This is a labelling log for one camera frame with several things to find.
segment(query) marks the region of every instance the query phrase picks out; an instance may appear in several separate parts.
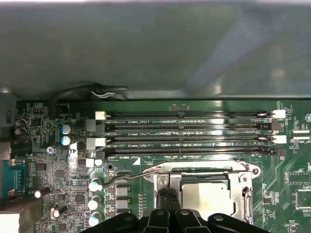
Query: wire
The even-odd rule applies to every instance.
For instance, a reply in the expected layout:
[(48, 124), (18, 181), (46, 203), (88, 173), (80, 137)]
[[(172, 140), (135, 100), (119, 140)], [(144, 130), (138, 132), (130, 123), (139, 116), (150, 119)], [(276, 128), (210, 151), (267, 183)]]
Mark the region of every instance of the wire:
[(117, 94), (117, 93), (115, 93), (115, 92), (107, 92), (107, 93), (105, 93), (105, 94), (100, 95), (100, 94), (95, 93), (94, 91), (91, 91), (91, 93), (92, 93), (93, 95), (95, 95), (95, 96), (101, 98), (101, 99), (106, 99), (106, 98), (115, 96), (115, 95)]
[[(94, 83), (94, 84), (89, 84), (89, 85), (76, 86), (76, 87), (63, 90), (57, 93), (54, 97), (52, 97), (49, 100), (50, 119), (54, 120), (56, 118), (56, 115), (57, 115), (56, 103), (61, 99), (65, 99), (67, 97), (73, 96), (74, 94), (83, 95), (83, 94), (93, 92), (93, 91), (102, 92), (104, 90), (127, 90), (127, 89), (128, 89), (128, 86), (125, 86), (125, 85), (101, 85), (101, 84)], [(100, 96), (102, 96), (101, 97), (102, 99), (107, 98), (104, 95), (100, 95)]]
[(135, 176), (126, 176), (126, 175), (115, 176), (111, 180), (109, 180), (108, 182), (103, 183), (103, 188), (107, 188), (107, 187), (113, 185), (118, 180), (132, 180), (132, 179), (136, 179), (139, 177), (149, 176), (149, 175), (154, 174), (154, 173), (157, 173), (157, 170), (151, 170), (151, 171), (141, 173), (141, 174), (138, 174)]

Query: electrolytic capacitor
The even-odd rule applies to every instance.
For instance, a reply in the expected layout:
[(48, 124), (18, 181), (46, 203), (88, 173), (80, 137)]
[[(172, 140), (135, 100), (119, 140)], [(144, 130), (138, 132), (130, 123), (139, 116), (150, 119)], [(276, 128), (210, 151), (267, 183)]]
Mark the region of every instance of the electrolytic capacitor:
[(17, 121), (15, 121), (15, 125), (16, 125), (17, 127), (24, 128), (24, 127), (27, 125), (27, 121), (24, 120), (24, 119), (17, 120)]
[(88, 208), (90, 210), (96, 210), (99, 205), (101, 205), (102, 199), (99, 196), (93, 196), (91, 200), (88, 202)]
[(53, 216), (54, 217), (59, 217), (61, 216), (64, 212), (66, 212), (68, 210), (68, 206), (67, 205), (61, 205), (57, 210), (55, 210), (53, 212)]
[(72, 133), (73, 132), (73, 127), (71, 125), (63, 125), (61, 128), (60, 128), (60, 132), (64, 135), (67, 135), (69, 133)]
[(57, 205), (52, 206), (52, 208), (50, 209), (50, 219), (51, 220), (55, 220), (53, 213), (56, 209), (57, 209)]
[(17, 136), (25, 136), (27, 134), (27, 130), (25, 128), (16, 129), (14, 131)]
[(94, 178), (91, 180), (91, 183), (89, 183), (88, 188), (92, 192), (96, 192), (100, 189), (100, 185), (102, 184), (102, 181), (98, 178)]
[(60, 143), (63, 145), (63, 146), (69, 146), (70, 144), (73, 144), (74, 143), (74, 139), (73, 137), (69, 136), (69, 135), (66, 135), (66, 136), (63, 136), (61, 139), (60, 139)]
[(51, 188), (48, 186), (45, 186), (42, 189), (35, 191), (35, 198), (40, 199), (41, 197), (47, 195), (50, 192), (51, 192)]
[(102, 215), (99, 212), (92, 213), (91, 217), (88, 220), (88, 224), (90, 227), (94, 227), (99, 224), (102, 220)]

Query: green circuit board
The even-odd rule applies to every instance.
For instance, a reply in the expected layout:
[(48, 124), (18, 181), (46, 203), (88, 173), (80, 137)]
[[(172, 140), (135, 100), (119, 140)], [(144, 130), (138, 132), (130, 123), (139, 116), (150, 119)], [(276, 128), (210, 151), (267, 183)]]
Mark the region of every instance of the green circuit board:
[[(93, 178), (100, 178), (106, 182), (118, 173), (128, 173), (135, 175), (144, 169), (159, 164), (164, 161), (201, 161), (201, 160), (232, 160), (240, 159), (261, 168), (261, 175), (253, 180), (253, 211), (254, 225), (273, 233), (305, 233), (311, 230), (311, 140), (308, 122), (308, 100), (196, 100), (196, 101), (120, 101), (120, 102), (59, 102), (57, 104), (57, 118), (50, 119), (49, 106), (47, 102), (18, 102), (17, 120), (25, 120), (26, 133), (17, 136), (17, 139), (31, 139), (33, 141), (33, 154), (27, 158), (29, 189), (28, 195), (33, 195), (34, 191), (43, 186), (49, 185), (52, 192), (43, 197), (44, 216), (35, 225), (35, 233), (58, 233), (71, 232), (79, 233), (89, 227), (88, 220), (92, 211), (88, 209), (88, 202), (91, 196), (98, 195), (102, 199), (101, 206), (96, 210), (101, 213), (102, 220), (118, 214), (115, 206), (116, 187), (92, 193), (88, 189), (88, 184)], [(204, 131), (197, 137), (200, 126), (207, 126), (209, 121), (196, 121), (195, 117), (189, 117), (186, 121), (176, 121), (175, 119), (165, 119), (170, 114), (183, 116), (184, 113), (203, 113), (214, 111), (225, 112), (253, 112), (253, 111), (273, 111), (285, 110), (286, 118), (279, 119), (279, 135), (287, 136), (287, 143), (277, 145), (277, 148), (286, 149), (285, 154), (263, 154), (257, 152), (245, 153), (197, 153), (200, 151), (194, 144), (195, 140), (202, 140), (200, 137), (208, 137), (209, 131)], [(113, 115), (110, 121), (103, 121), (105, 129), (99, 120), (96, 130), (89, 132), (87, 120), (95, 119), (96, 111), (105, 111), (107, 114), (133, 113), (121, 122), (122, 116)], [(159, 113), (157, 118), (152, 118), (152, 114)], [(146, 113), (148, 122), (135, 116), (134, 113)], [(148, 134), (146, 130), (134, 130), (144, 126), (153, 120), (153, 125)], [(269, 121), (260, 120), (262, 124)], [(245, 129), (243, 125), (258, 125), (250, 118), (243, 119), (236, 117), (232, 120), (222, 121), (225, 125), (237, 123), (241, 125), (241, 131), (245, 134), (269, 134), (260, 129)], [(70, 146), (61, 144), (62, 135), (60, 128), (63, 125), (70, 125)], [(122, 125), (130, 124), (134, 128), (122, 130)], [(172, 140), (167, 142), (163, 138), (162, 129), (170, 126), (178, 126), (178, 130), (195, 127), (192, 130), (192, 144), (176, 142), (178, 136), (170, 136)], [(234, 133), (230, 128), (221, 129), (222, 133)], [(97, 153), (98, 150), (88, 150), (86, 139), (91, 137), (103, 137), (108, 132), (118, 132), (119, 140), (108, 143), (113, 152)], [(137, 143), (141, 137), (146, 137), (143, 141), (148, 141), (150, 137), (158, 137), (159, 143)], [(206, 147), (213, 148), (211, 142)], [(275, 145), (267, 142), (249, 140), (245, 142), (230, 141), (226, 148), (240, 148), (244, 146), (267, 147)], [(55, 153), (48, 154), (47, 147), (53, 146)], [(191, 147), (191, 152), (183, 153), (176, 147)], [(102, 159), (102, 164), (94, 164), (94, 159)], [(128, 192), (128, 206), (124, 206), (129, 212), (141, 216), (144, 211), (152, 210), (154, 206), (153, 184), (143, 178), (131, 180), (126, 184)], [(51, 220), (51, 208), (55, 205), (66, 204), (69, 209), (58, 219)]]

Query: black cable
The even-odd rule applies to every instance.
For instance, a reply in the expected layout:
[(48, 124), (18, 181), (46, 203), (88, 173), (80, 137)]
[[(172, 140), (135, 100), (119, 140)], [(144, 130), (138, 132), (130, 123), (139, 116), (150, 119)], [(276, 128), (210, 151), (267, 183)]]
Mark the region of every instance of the black cable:
[(100, 85), (100, 84), (89, 84), (83, 86), (76, 86), (66, 90), (63, 90), (57, 93), (54, 97), (52, 97), (49, 101), (49, 109), (50, 109), (50, 119), (54, 120), (56, 118), (56, 103), (61, 100), (68, 98), (74, 94), (83, 95), (91, 91), (103, 92), (106, 90), (127, 90), (128, 86), (125, 85)]

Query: motherboard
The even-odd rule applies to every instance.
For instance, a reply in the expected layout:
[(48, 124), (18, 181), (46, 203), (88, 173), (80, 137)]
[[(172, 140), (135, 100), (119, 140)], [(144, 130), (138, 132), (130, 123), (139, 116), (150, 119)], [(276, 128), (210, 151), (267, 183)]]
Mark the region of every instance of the motherboard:
[[(141, 217), (154, 209), (159, 186), (171, 180), (150, 176), (159, 167), (180, 168), (184, 207), (191, 196), (210, 193), (198, 208), (203, 218), (221, 211), (272, 233), (309, 232), (309, 103), (73, 101), (58, 102), (51, 118), (47, 102), (18, 102), (15, 137), (32, 152), (14, 160), (27, 183), (15, 195), (41, 190), (43, 217), (34, 233), (79, 233), (120, 213)], [(237, 180), (235, 167), (244, 172)], [(203, 168), (207, 175), (185, 176)]]

